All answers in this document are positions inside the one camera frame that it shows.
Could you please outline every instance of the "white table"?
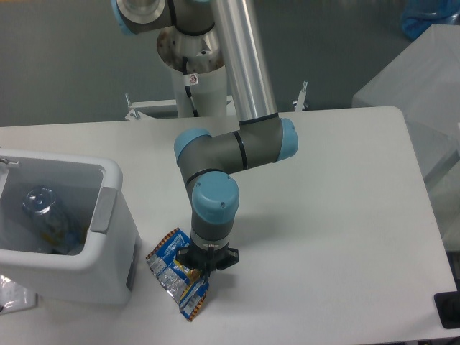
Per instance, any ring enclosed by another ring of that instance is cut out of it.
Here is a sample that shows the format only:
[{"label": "white table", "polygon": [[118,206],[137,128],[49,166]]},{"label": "white table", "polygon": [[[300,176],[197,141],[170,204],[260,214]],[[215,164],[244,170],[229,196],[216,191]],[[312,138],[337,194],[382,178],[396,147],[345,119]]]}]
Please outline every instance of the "white table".
[{"label": "white table", "polygon": [[[40,300],[2,316],[2,344],[369,344],[460,335],[433,295],[455,290],[404,119],[394,108],[286,114],[300,148],[289,160],[235,174],[241,191],[231,245],[240,263],[217,272],[187,322],[144,259],[125,307]],[[235,119],[173,119],[0,129],[0,146],[109,157],[146,255],[190,205],[175,164],[182,130],[213,134]]]}]

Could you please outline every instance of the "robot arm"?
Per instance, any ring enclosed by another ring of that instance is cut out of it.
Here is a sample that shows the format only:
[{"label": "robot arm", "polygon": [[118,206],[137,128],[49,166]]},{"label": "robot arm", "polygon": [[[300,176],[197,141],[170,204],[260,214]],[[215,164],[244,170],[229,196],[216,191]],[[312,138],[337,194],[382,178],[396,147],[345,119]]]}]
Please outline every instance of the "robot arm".
[{"label": "robot arm", "polygon": [[[156,4],[157,8],[162,3],[162,0],[116,1],[117,4]],[[188,10],[184,11],[182,6],[188,6]],[[170,0],[165,4],[163,13],[165,11],[169,11],[170,16],[160,14],[159,21],[163,15],[166,17],[161,25],[175,23],[184,35],[193,35],[193,32],[206,35],[203,28],[212,30],[213,24],[209,24],[215,21],[239,118],[239,131],[212,137],[205,129],[190,129],[175,141],[177,164],[192,205],[191,243],[178,250],[176,260],[202,270],[208,277],[212,271],[238,262],[238,251],[229,248],[229,235],[239,205],[239,190],[229,174],[293,156],[298,138],[293,123],[278,116],[252,0],[212,0],[211,3]],[[158,28],[159,24],[138,25],[133,27],[142,30],[142,25]]]}]

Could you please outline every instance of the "white plastic bin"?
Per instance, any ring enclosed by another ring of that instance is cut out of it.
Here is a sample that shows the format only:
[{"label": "white plastic bin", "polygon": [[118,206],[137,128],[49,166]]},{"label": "white plastic bin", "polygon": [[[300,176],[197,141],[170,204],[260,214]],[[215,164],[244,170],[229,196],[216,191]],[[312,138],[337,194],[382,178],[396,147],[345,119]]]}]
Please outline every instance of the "white plastic bin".
[{"label": "white plastic bin", "polygon": [[[0,149],[0,274],[50,298],[92,303],[128,301],[141,239],[121,193],[122,173],[94,157]],[[50,254],[34,235],[22,200],[52,188],[88,229],[77,255]]]}]

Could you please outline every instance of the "metal bracket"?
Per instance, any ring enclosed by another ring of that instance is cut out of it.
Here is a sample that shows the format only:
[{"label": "metal bracket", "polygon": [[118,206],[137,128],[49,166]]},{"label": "metal bracket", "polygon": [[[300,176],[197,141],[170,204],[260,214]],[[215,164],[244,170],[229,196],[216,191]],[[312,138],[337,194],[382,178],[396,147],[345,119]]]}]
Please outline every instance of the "metal bracket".
[{"label": "metal bracket", "polygon": [[141,116],[139,115],[139,112],[137,111],[136,107],[132,105],[131,100],[129,99],[128,93],[125,93],[124,97],[126,98],[126,103],[128,105],[128,109],[133,111],[133,114],[131,114],[131,115],[134,115],[134,118],[136,120],[139,120],[141,118]]},{"label": "metal bracket", "polygon": [[7,167],[19,167],[19,162],[9,160],[5,157],[0,157],[0,164],[5,164]]}]

